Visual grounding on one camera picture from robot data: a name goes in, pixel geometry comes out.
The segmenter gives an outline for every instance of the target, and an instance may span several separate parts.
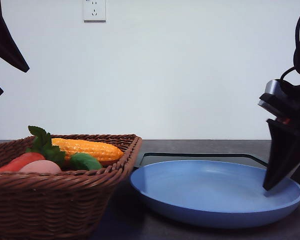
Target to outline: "dark table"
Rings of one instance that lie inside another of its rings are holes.
[[[251,154],[265,162],[269,140],[143,140],[143,153]],[[213,229],[161,216],[139,201],[128,180],[111,197],[89,240],[300,240],[300,205],[284,219],[247,229]]]

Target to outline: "pink vegetable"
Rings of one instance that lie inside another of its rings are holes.
[[[56,174],[61,172],[60,167],[49,160],[38,160],[25,165],[20,169],[21,173]]]

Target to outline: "orange carrot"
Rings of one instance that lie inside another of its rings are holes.
[[[37,160],[45,160],[45,157],[37,152],[26,152],[13,159],[7,165],[0,167],[0,172],[16,172],[22,169],[25,165]]]

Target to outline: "basket rim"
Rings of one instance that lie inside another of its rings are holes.
[[[13,186],[14,189],[24,189],[30,188],[32,184],[40,185],[40,189],[46,190],[49,189],[49,183],[53,182],[64,182],[62,188],[71,188],[75,189],[74,186],[71,186],[73,182],[75,185],[86,186],[87,188],[93,186],[111,186],[115,185],[121,181],[127,174],[129,174],[134,166],[134,163],[137,158],[137,153],[141,147],[142,138],[135,134],[63,134],[57,135],[52,134],[51,137],[129,137],[132,143],[129,144],[128,148],[124,151],[123,156],[114,164],[107,167],[103,167],[99,170],[67,170],[60,171],[57,173],[37,173],[37,172],[13,172],[13,171],[2,171],[0,172],[0,188],[6,188],[2,186],[3,183],[8,184],[7,186]],[[0,143],[4,146],[5,144],[13,144],[16,141],[26,140],[29,138],[34,138],[35,136],[28,136],[25,138],[20,138],[12,141],[7,141]]]

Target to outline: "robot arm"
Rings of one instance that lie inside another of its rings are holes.
[[[276,116],[268,119],[271,150],[263,187],[270,190],[300,164],[300,85],[292,85],[285,76],[300,74],[300,17],[295,28],[294,66],[280,79],[267,83],[259,105]],[[300,183],[300,165],[291,177]]]

